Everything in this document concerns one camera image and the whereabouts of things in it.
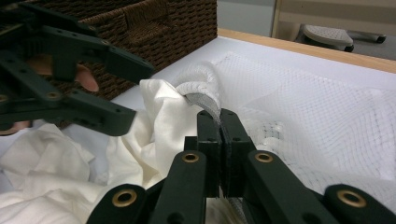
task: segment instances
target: hole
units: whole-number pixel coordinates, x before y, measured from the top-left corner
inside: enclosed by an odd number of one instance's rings
[[[116,207],[126,207],[136,201],[137,194],[133,189],[122,189],[114,194],[112,202]]]
[[[314,214],[311,213],[305,213],[303,214],[303,221],[306,224],[320,224],[320,218],[318,218],[317,216],[315,216]]]
[[[180,213],[172,213],[166,221],[168,224],[182,224],[184,222],[184,217]]]
[[[257,153],[255,156],[256,160],[261,161],[261,162],[271,162],[274,160],[274,158],[267,153],[261,152]]]
[[[196,162],[196,161],[199,160],[199,156],[190,153],[190,154],[184,155],[182,159],[183,159],[183,161],[185,161],[185,162]]]
[[[341,189],[337,191],[337,197],[341,202],[346,203],[352,207],[363,208],[367,205],[366,200],[358,193],[351,190]]]
[[[121,195],[119,196],[118,200],[119,200],[120,202],[124,202],[124,203],[125,203],[125,202],[131,200],[131,198],[132,198],[132,195],[131,195],[131,194],[129,194],[129,193],[123,193],[123,194],[121,194]]]

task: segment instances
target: metal screw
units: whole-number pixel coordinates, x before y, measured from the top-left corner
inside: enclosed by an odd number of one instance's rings
[[[193,153],[189,153],[183,156],[184,162],[196,162],[199,160],[199,156]]]
[[[113,196],[112,202],[116,207],[126,207],[134,203],[136,198],[137,194],[133,189],[122,189]]]
[[[261,162],[271,162],[274,160],[274,158],[270,154],[265,152],[257,153],[254,157],[256,158],[256,160]]]
[[[337,191],[337,197],[341,202],[346,203],[352,207],[363,208],[367,205],[366,200],[358,193],[348,189],[341,189]]]

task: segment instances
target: white wall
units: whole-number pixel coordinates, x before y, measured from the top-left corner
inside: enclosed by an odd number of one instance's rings
[[[276,0],[218,0],[218,27],[270,36]]]

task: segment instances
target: crumpled white cloth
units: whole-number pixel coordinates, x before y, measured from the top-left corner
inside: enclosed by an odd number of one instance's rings
[[[163,80],[142,80],[140,89],[147,110],[136,113],[127,134],[110,137],[106,186],[88,182],[92,154],[53,125],[22,135],[0,159],[16,189],[0,194],[0,223],[85,223],[117,185],[147,189],[166,177],[184,137],[196,135],[202,108]],[[206,223],[240,223],[232,211],[223,199],[209,199]]]
[[[85,221],[103,188],[87,182],[92,159],[54,125],[22,135],[0,158],[15,189],[0,194],[0,223]]]

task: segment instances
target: human hand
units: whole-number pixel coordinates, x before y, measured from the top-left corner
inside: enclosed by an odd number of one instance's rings
[[[36,55],[30,58],[27,63],[41,75],[52,75],[52,58],[49,55]],[[94,79],[90,69],[87,67],[77,64],[76,81],[81,84],[82,87],[88,91],[99,91],[99,85]],[[14,123],[11,129],[6,131],[0,131],[0,135],[14,134],[22,129],[29,127],[30,121],[20,121]]]

